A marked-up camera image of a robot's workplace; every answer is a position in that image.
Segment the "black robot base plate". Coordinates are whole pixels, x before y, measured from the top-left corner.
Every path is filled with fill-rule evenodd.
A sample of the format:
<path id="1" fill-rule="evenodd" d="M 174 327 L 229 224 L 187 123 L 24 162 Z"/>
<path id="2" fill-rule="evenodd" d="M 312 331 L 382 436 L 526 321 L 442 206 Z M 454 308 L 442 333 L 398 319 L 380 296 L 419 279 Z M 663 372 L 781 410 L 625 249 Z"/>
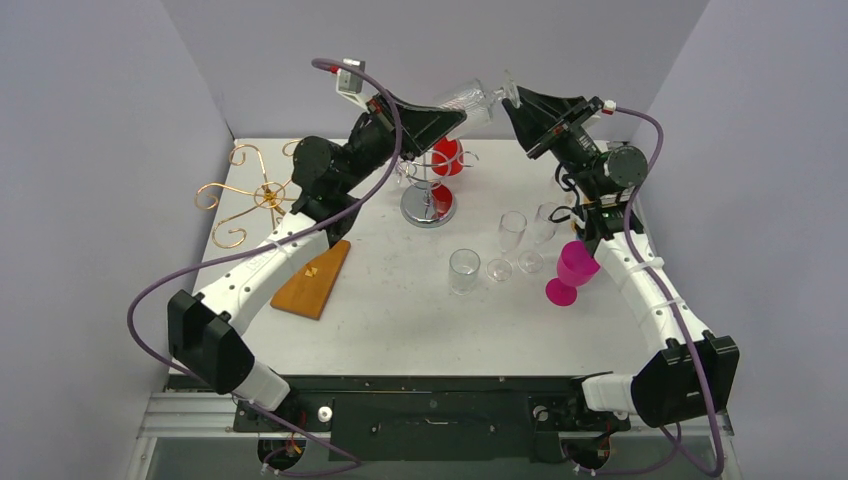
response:
<path id="1" fill-rule="evenodd" d="M 570 458 L 600 466 L 632 416 L 584 404 L 580 376 L 295 375 L 278 408 L 286 425 L 238 400 L 230 429 L 259 436 L 257 454 L 292 469 L 327 440 L 330 461 L 488 461 Z"/>

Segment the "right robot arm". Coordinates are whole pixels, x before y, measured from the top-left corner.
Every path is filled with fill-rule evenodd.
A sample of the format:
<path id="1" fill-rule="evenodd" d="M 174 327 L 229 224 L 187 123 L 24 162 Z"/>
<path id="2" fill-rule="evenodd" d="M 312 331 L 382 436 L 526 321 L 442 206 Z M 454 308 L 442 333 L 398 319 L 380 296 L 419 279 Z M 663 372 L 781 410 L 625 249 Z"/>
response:
<path id="1" fill-rule="evenodd" d="M 634 211 L 657 157 L 632 145 L 602 151 L 584 125 L 594 115 L 628 114 L 598 97 L 556 97 L 517 86 L 502 105 L 528 158 L 550 153 L 558 175 L 583 203 L 572 209 L 582 257 L 614 281 L 654 356 L 636 374 L 593 374 L 564 400 L 566 418 L 588 427 L 603 412 L 638 415 L 651 427 L 725 411 L 740 353 L 688 307 L 664 273 Z"/>

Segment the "clear champagne flute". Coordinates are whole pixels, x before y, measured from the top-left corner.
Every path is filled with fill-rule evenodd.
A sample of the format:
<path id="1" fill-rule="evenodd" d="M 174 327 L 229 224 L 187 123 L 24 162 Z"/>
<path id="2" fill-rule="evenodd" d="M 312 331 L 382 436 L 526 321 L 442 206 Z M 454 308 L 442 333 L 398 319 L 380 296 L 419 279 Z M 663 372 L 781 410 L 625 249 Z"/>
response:
<path id="1" fill-rule="evenodd" d="M 505 282 L 513 274 L 513 267 L 508 259 L 522 242 L 527 228 L 527 219 L 519 211 L 511 210 L 503 213 L 498 224 L 498 246 L 500 254 L 486 266 L 487 276 L 495 282 Z"/>

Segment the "clear glass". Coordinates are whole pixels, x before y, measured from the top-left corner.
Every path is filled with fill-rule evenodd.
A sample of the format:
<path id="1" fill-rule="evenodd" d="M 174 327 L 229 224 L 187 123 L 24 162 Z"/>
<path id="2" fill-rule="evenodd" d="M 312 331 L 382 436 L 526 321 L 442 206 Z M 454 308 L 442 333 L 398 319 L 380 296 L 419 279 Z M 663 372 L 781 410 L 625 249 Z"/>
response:
<path id="1" fill-rule="evenodd" d="M 542 270 L 544 258 L 539 249 L 556 234 L 559 224 L 552 219 L 552 216 L 558 208 L 559 205 L 554 202 L 542 203 L 537 207 L 530 231 L 531 248 L 518 257 L 518 266 L 524 273 L 535 274 Z"/>
<path id="2" fill-rule="evenodd" d="M 458 140 L 490 124 L 494 118 L 495 108 L 502 105 L 504 100 L 514 108 L 521 106 L 518 86 L 511 72 L 505 70 L 504 74 L 505 81 L 495 89 L 487 89 L 480 79 L 473 78 L 435 97 L 434 103 L 437 107 L 462 110 L 466 114 L 466 119 L 445 136 L 447 140 Z"/>

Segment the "pink wine glass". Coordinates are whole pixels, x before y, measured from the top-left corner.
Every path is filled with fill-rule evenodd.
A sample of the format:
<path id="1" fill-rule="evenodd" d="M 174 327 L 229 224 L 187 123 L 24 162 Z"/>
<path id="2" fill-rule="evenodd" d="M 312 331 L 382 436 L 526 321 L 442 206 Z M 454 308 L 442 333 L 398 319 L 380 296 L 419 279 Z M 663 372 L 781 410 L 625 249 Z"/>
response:
<path id="1" fill-rule="evenodd" d="M 601 270 L 579 240 L 564 245 L 556 262 L 556 276 L 545 287 L 547 299 L 554 305 L 566 307 L 574 304 L 580 287 L 589 283 Z"/>

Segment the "red wine glass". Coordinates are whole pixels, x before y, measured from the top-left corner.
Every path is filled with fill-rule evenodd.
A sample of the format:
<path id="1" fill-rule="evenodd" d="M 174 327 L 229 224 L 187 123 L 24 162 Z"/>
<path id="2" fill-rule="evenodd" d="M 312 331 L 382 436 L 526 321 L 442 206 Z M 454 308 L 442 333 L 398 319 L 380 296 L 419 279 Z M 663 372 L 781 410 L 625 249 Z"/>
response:
<path id="1" fill-rule="evenodd" d="M 461 154 L 462 147 L 459 140 L 442 138 L 433 147 L 431 154 L 432 171 L 439 178 L 450 177 L 460 173 L 463 169 Z M 436 211 L 440 216 L 447 215 L 453 206 L 453 194 L 444 184 L 438 182 L 431 194 Z"/>

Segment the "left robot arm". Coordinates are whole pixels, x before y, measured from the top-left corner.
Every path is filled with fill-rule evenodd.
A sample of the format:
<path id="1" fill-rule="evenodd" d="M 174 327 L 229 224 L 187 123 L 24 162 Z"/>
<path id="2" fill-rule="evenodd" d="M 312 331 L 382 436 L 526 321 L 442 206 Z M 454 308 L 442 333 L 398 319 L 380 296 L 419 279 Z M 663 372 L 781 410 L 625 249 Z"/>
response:
<path id="1" fill-rule="evenodd" d="M 291 386 L 258 360 L 243 340 L 277 290 L 350 231 L 361 208 L 352 190 L 393 156 L 413 160 L 460 126 L 460 107 L 427 107 L 377 94 L 345 144 L 308 136 L 293 152 L 292 182 L 300 195 L 278 226 L 229 272 L 167 305 L 172 357 L 219 394 L 259 407 L 272 429 L 291 427 L 298 402 Z"/>

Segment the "clear etched goblet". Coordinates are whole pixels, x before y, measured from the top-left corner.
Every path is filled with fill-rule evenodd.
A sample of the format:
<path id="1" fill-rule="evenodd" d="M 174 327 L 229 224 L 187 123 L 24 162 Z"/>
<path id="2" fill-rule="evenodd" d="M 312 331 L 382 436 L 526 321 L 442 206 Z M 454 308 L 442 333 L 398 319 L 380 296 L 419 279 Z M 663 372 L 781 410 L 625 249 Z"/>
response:
<path id="1" fill-rule="evenodd" d="M 467 295 L 475 287 L 481 259 L 471 249 L 462 248 L 454 251 L 449 258 L 449 286 L 456 295 Z"/>

